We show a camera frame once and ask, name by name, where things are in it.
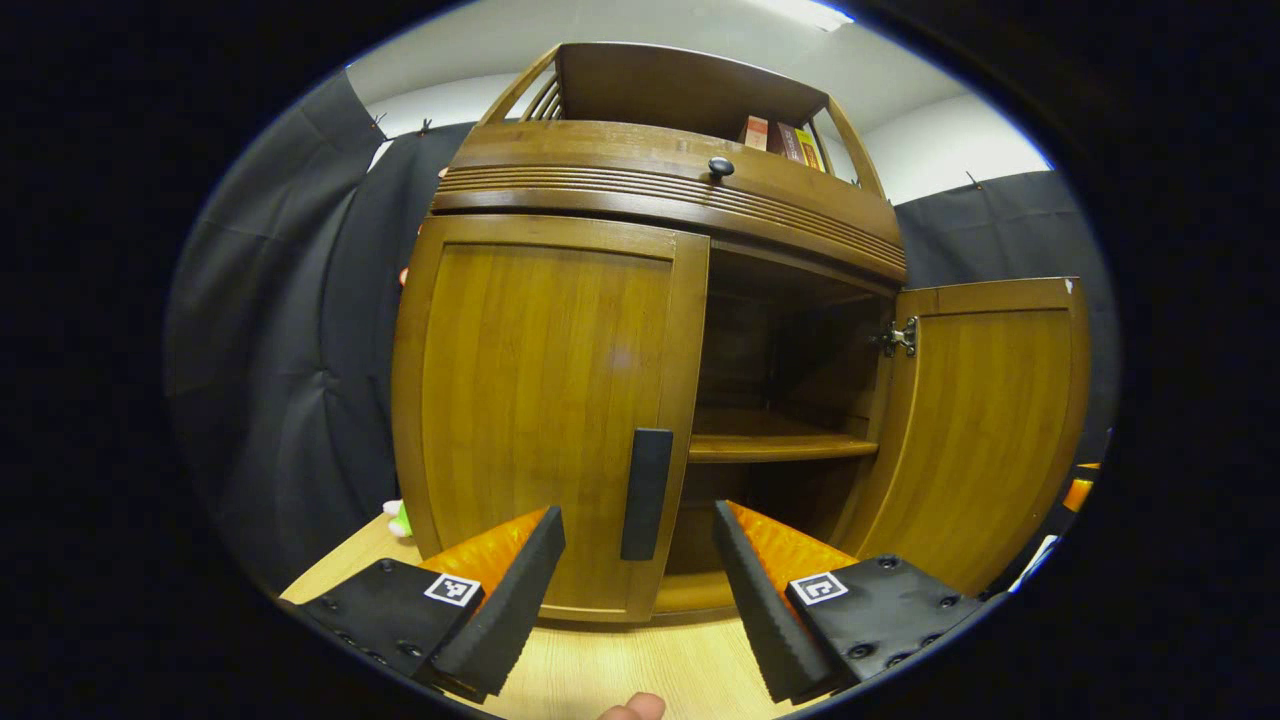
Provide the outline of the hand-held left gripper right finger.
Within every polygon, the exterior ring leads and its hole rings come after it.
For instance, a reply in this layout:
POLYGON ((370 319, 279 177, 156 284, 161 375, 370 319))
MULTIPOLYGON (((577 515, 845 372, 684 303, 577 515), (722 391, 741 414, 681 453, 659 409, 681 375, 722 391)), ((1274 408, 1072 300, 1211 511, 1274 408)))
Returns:
POLYGON ((911 664, 989 610, 897 553, 855 559, 741 503, 713 539, 765 688, 801 705, 911 664))

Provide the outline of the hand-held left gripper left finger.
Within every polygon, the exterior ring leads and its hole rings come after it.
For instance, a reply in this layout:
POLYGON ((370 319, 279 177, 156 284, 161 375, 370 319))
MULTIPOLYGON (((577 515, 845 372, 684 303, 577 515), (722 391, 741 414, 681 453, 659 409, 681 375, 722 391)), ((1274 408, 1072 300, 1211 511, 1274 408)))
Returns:
POLYGON ((287 606, 379 667, 481 703, 524 652, 564 547, 561 507, 544 506, 426 561, 378 559, 287 606))

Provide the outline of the wooden shoe cabinet door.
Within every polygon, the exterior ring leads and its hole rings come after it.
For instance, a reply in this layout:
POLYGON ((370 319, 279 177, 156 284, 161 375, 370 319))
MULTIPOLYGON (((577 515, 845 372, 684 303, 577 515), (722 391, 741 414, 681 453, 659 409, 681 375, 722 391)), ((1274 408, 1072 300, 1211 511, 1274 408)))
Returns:
POLYGON ((392 427, 429 559, 556 505, 566 547, 540 615, 654 612, 691 439, 705 234, 522 214, 430 215, 399 301, 392 427), (675 442, 655 556, 620 559, 636 428, 675 442))
POLYGON ((832 541, 896 553, 975 596, 1012 565, 1068 479, 1085 420, 1091 331, 1075 277, 908 290, 911 348, 881 361, 878 450, 832 541))

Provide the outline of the black door handle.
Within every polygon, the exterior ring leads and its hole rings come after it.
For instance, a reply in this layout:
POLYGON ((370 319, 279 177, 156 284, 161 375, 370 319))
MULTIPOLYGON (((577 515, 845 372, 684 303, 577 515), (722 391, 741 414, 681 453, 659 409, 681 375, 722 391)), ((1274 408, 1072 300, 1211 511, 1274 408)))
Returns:
POLYGON ((620 538, 622 561, 645 562, 655 556, 673 442, 669 429, 636 428, 634 432, 620 538))

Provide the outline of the wooden double-door shoe cabinet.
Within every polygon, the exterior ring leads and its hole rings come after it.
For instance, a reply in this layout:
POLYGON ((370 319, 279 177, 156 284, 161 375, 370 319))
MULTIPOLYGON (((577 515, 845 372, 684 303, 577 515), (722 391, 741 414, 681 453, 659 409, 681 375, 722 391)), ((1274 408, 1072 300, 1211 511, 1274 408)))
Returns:
MULTIPOLYGON (((521 72, 472 129, 598 120, 740 143, 748 117, 810 131, 826 161, 822 173, 891 206, 867 146, 832 94, 704 53, 648 44, 558 44, 521 72)), ((878 450, 886 356, 876 337, 892 320, 906 281, 893 283, 801 249, 700 225, 586 211, 438 213, 435 193, 424 220, 458 214, 582 217, 709 238, 691 439, 652 618, 712 612, 730 602, 710 538, 718 500, 782 518, 823 541, 832 536, 858 474, 878 450)))

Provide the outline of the wooden cabinet drawer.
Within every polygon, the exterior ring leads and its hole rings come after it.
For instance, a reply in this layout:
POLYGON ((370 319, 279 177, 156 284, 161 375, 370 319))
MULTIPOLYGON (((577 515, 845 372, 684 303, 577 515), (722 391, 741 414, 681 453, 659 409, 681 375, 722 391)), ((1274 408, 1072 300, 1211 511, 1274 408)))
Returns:
POLYGON ((908 278, 893 209, 873 192, 741 143, 648 126, 558 120, 479 126, 451 160, 434 211, 548 210, 700 225, 782 243, 893 283, 908 278), (710 158, 736 172, 718 182, 710 158))

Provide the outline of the large ceiling light panel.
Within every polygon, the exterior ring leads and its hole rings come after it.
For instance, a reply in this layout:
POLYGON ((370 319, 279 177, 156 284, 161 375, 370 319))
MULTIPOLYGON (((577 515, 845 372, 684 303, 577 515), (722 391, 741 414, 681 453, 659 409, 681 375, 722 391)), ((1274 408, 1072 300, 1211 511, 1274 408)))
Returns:
POLYGON ((856 20, 846 12, 829 6, 817 0, 753 0, 755 4, 785 17, 790 20, 818 28, 823 32, 835 32, 845 26, 851 26, 856 20))

